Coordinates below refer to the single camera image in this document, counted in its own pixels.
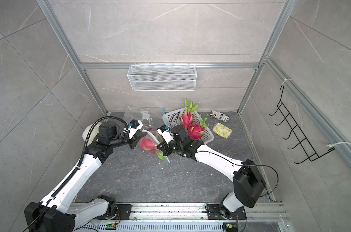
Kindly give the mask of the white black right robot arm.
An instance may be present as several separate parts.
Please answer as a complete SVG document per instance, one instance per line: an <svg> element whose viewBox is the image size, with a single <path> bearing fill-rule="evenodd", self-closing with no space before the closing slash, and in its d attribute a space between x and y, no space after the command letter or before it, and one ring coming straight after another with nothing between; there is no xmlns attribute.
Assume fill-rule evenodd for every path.
<svg viewBox="0 0 351 232"><path fill-rule="evenodd" d="M227 194L216 209L217 215L231 219L244 206L253 208L263 193L264 181L257 165L249 160L232 159L202 141L193 140L182 126L168 128L163 125L157 130L163 141L157 148L168 156L176 153L182 157L204 163L224 174L233 183L233 192Z"/></svg>

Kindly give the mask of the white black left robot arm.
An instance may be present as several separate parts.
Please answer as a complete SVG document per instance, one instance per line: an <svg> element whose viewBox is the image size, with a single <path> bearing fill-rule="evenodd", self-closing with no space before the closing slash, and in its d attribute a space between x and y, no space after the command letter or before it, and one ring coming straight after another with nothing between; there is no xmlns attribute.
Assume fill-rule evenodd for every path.
<svg viewBox="0 0 351 232"><path fill-rule="evenodd" d="M78 208L71 207L71 204L88 179L113 153L113 149L123 145L134 148L145 135L139 131L128 141L121 134L97 135L83 152L83 157L62 181L38 203L31 202L27 205L24 210L26 230L72 232L96 217L107 219L120 217L113 197L100 195Z"/></svg>

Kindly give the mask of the pink dragon fruit green scales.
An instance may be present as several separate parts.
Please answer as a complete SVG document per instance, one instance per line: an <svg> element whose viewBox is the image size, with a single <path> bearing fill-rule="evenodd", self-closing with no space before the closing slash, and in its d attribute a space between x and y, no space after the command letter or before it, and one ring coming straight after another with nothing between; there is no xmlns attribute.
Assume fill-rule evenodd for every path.
<svg viewBox="0 0 351 232"><path fill-rule="evenodd" d="M191 101L190 104L188 104L188 100L185 100L185 112L184 114L179 118L181 125L183 126L184 129L188 129L188 127L193 123L193 112L198 109L199 105L193 105L193 102Z"/></svg>

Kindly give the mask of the clear zip-top bag blue seal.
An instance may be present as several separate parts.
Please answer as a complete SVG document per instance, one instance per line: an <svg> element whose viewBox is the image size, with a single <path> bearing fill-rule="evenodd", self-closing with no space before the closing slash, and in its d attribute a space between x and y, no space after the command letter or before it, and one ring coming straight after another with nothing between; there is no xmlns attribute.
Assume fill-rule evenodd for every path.
<svg viewBox="0 0 351 232"><path fill-rule="evenodd" d="M160 127L164 124L163 110L159 107L130 107L125 110L123 119L129 123L133 119L140 120L144 126Z"/></svg>

